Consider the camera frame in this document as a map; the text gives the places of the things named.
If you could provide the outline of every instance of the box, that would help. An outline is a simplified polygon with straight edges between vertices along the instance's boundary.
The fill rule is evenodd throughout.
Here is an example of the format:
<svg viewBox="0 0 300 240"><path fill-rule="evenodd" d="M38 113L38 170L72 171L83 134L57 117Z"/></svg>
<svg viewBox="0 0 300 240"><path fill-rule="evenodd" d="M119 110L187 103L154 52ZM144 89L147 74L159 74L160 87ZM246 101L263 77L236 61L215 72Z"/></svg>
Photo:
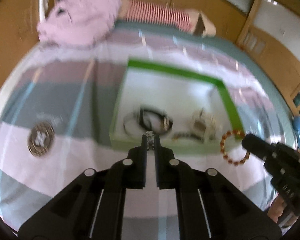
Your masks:
<svg viewBox="0 0 300 240"><path fill-rule="evenodd" d="M160 141L177 154L219 154L222 134L243 130L237 109L221 80L173 66L130 60L109 131L113 149L128 151L141 145L144 131L136 128L130 132L133 136L129 136L123 128L126 116L140 111L140 106L164 111L173 120L172 131L161 136ZM186 138L172 140L176 132L190 132L192 114L202 107L216 118L217 139L204 143ZM229 139L226 150L240 143Z"/></svg>

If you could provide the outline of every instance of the beaded bracelet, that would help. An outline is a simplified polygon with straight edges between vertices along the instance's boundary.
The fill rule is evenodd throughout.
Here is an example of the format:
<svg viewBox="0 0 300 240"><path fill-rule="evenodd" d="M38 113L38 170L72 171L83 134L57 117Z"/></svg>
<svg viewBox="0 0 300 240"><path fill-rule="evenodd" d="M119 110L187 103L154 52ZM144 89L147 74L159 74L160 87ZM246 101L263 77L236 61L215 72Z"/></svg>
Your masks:
<svg viewBox="0 0 300 240"><path fill-rule="evenodd" d="M229 158L227 152L225 151L225 141L230 135L237 135L242 138L245 137L245 134L243 131L240 130L233 130L233 131L227 131L221 138L220 142L220 152L223 154L223 158L229 163L233 164L234 166L243 165L250 157L250 152L247 151L244 158L242 158L240 161L235 162L233 159Z"/></svg>

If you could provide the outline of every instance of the metal rivet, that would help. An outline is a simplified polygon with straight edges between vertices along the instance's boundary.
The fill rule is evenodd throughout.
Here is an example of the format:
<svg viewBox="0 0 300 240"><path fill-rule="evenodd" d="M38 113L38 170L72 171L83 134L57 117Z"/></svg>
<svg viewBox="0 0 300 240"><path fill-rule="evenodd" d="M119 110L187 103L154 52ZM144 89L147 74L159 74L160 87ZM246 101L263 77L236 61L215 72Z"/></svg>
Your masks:
<svg viewBox="0 0 300 240"><path fill-rule="evenodd" d="M124 159L122 161L123 165L129 166L131 164L133 164L133 160L132 159Z"/></svg>
<svg viewBox="0 0 300 240"><path fill-rule="evenodd" d="M216 176L218 174L218 171L216 169L208 169L207 173L210 176Z"/></svg>
<svg viewBox="0 0 300 240"><path fill-rule="evenodd" d="M87 177L92 176L94 173L95 173L95 170L94 170L94 169L86 169L86 170L84 171L84 174L85 174Z"/></svg>
<svg viewBox="0 0 300 240"><path fill-rule="evenodd" d="M179 164L179 161L178 161L177 159L171 159L171 160L169 161L169 163L170 163L170 165L172 165L172 166L177 166L177 165Z"/></svg>

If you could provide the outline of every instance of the bed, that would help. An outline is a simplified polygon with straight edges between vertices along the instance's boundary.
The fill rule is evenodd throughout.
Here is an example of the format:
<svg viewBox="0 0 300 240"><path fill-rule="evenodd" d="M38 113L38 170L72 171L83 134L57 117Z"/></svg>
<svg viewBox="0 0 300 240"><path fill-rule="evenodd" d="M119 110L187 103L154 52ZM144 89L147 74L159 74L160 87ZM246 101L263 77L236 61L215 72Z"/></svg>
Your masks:
<svg viewBox="0 0 300 240"><path fill-rule="evenodd" d="M39 43L0 91L0 216L13 230L85 169L108 169L126 157L126 152L112 150L108 131L131 57L221 79L246 133L296 147L283 98L258 66L228 41L117 22L109 36L89 50ZM37 158L27 141L41 121L52 124L55 141L47 155ZM232 154L240 159L245 153L238 148ZM176 157L197 170L216 168L262 210L276 194L262 161L253 156L238 167L216 154ZM147 181L149 187L155 184L154 173L147 174ZM178 239L177 228L173 191L127 191L122 239Z"/></svg>

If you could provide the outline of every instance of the red and white striped fabric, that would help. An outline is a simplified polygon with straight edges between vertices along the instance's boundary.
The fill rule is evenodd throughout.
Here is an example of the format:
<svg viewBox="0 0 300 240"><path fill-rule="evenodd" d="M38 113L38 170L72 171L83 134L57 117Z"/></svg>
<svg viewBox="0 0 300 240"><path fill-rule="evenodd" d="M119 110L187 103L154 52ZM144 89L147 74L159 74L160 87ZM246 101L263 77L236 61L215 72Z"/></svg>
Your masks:
<svg viewBox="0 0 300 240"><path fill-rule="evenodd" d="M130 1L126 20L174 26L184 32L190 30L190 16L185 11L139 0Z"/></svg>

